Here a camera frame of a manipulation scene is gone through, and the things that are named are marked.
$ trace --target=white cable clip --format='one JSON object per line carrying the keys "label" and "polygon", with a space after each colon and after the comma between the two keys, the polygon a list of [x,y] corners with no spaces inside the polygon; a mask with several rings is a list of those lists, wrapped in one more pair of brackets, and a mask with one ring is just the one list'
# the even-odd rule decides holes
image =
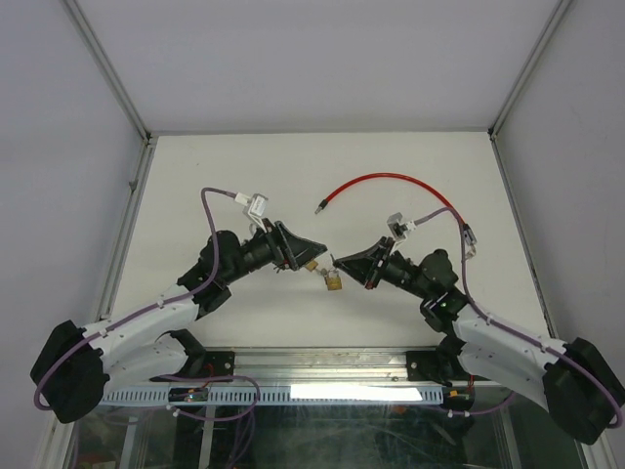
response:
{"label": "white cable clip", "polygon": [[261,193],[255,193],[251,197],[239,192],[234,198],[236,203],[240,203],[245,208],[243,214],[253,222],[253,226],[260,228],[264,232],[267,232],[267,228],[263,223],[263,214],[269,203],[269,199]]}
{"label": "white cable clip", "polygon": [[542,336],[538,336],[538,340],[540,341],[540,351],[543,354],[547,353],[547,347],[549,347],[545,342],[542,341]]}
{"label": "white cable clip", "polygon": [[416,228],[412,222],[403,223],[403,215],[400,212],[394,213],[387,219],[387,226],[395,240],[395,244],[391,248],[391,254],[399,249],[408,239],[408,234]]}

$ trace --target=red wire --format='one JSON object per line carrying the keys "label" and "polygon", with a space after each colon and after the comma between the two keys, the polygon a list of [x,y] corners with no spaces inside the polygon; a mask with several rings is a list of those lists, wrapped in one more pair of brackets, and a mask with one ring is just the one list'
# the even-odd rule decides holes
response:
{"label": "red wire", "polygon": [[[208,369],[210,370],[211,374],[208,375],[209,378],[212,378],[213,375],[215,374],[215,368],[213,367],[212,364],[208,363],[206,366],[204,366],[204,369]],[[203,385],[202,388],[205,388],[206,386],[208,386],[211,383],[211,380],[209,379],[208,381],[206,381]]]}
{"label": "red wire", "polygon": [[474,385],[476,384],[476,378],[473,374],[469,375],[469,384],[467,386],[467,391],[470,394],[473,394],[474,391]]}
{"label": "red wire", "polygon": [[344,191],[347,188],[350,188],[354,184],[358,184],[358,183],[360,183],[362,181],[367,181],[369,179],[377,179],[377,178],[401,179],[403,181],[407,181],[409,183],[416,184],[417,186],[422,187],[423,189],[425,189],[426,191],[431,193],[433,196],[435,196],[438,200],[440,200],[440,202],[442,202],[442,204],[445,207],[454,208],[454,206],[451,204],[451,202],[449,200],[447,200],[447,198],[442,193],[440,193],[439,191],[434,189],[429,184],[424,183],[423,181],[419,181],[418,179],[415,179],[415,178],[413,178],[411,176],[406,176],[405,174],[398,174],[398,173],[371,173],[371,174],[365,174],[364,176],[360,176],[358,178],[355,178],[355,179],[352,179],[351,181],[346,182],[344,185],[342,185],[340,188],[335,190],[333,193],[331,193],[330,195],[325,197],[323,200],[325,201],[325,204],[327,205],[327,203],[329,203],[330,200],[332,200],[339,193],[341,193],[342,191]]}

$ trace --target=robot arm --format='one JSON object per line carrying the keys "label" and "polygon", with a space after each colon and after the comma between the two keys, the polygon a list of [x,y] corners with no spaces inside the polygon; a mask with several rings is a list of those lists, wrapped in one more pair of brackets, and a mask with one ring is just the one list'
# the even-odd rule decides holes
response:
{"label": "robot arm", "polygon": [[389,226],[394,237],[382,237],[365,251],[336,259],[334,267],[366,289],[383,280],[423,300],[420,311],[426,323],[446,337],[437,347],[436,363],[419,363],[418,368],[428,369],[431,379],[445,385],[458,369],[500,383],[545,408],[571,437],[594,443],[614,417],[614,405],[570,362],[592,374],[619,407],[625,404],[625,389],[597,348],[579,338],[567,344],[541,337],[482,307],[477,310],[478,305],[455,286],[458,276],[444,250],[415,265],[396,250],[397,236],[404,236],[405,230]]}
{"label": "robot arm", "polygon": [[163,292],[155,305],[143,309],[146,314],[101,320],[82,328],[71,320],[58,325],[30,371],[37,385],[67,351],[93,337],[43,385],[41,393],[59,421],[77,420],[104,395],[154,376],[180,373],[202,377],[198,373],[202,372],[205,350],[186,327],[221,307],[230,298],[228,286],[234,281],[268,264],[297,271],[327,250],[323,244],[290,233],[281,222],[262,219],[260,223],[243,243],[233,232],[216,232],[219,265],[206,287],[200,288],[215,262],[212,236],[198,262]]}

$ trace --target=white cable tray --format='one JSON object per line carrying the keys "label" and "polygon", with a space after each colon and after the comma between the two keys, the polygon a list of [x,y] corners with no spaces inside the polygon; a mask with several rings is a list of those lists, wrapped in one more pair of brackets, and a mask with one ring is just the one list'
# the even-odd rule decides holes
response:
{"label": "white cable tray", "polygon": [[[357,399],[294,399],[291,398],[290,386],[261,387],[261,398],[258,405],[440,405],[442,404],[442,388],[437,386],[417,386],[423,401],[362,401]],[[187,388],[154,386],[132,386],[106,396],[100,405],[127,407],[148,407],[167,405],[170,403],[170,391]],[[172,402],[176,406],[183,405],[250,405],[256,392],[240,386],[220,386],[207,390],[202,400],[193,402]]]}

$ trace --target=cable connector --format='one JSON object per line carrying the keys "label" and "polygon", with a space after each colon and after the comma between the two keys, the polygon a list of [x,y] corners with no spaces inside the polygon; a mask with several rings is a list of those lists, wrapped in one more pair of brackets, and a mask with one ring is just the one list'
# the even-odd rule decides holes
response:
{"label": "cable connector", "polygon": [[408,235],[417,229],[417,225],[415,225],[413,220],[404,222],[403,215],[401,215],[400,212],[391,215],[387,219],[387,226],[389,230],[391,230],[391,234],[395,240],[391,254],[397,251],[399,247],[408,240]]}
{"label": "cable connector", "polygon": [[318,215],[318,214],[319,214],[319,212],[320,212],[321,210],[323,210],[327,204],[328,204],[328,201],[324,198],[324,199],[321,201],[321,203],[319,203],[319,206],[318,206],[318,207],[316,207],[316,210],[314,211],[314,214],[315,214],[315,215]]}
{"label": "cable connector", "polygon": [[265,213],[265,209],[270,201],[267,197],[261,193],[255,193],[250,197],[249,195],[239,192],[234,198],[234,201],[245,206],[243,214],[249,218],[256,227],[260,228],[264,232],[267,231],[267,228],[263,223],[263,214]]}
{"label": "cable connector", "polygon": [[476,248],[476,244],[478,244],[478,239],[476,238],[476,234],[473,233],[473,230],[468,223],[465,223],[462,226],[462,237],[465,244],[469,246],[469,251],[466,254],[466,259],[469,260],[473,257],[476,257],[476,255],[478,254],[478,249]]}

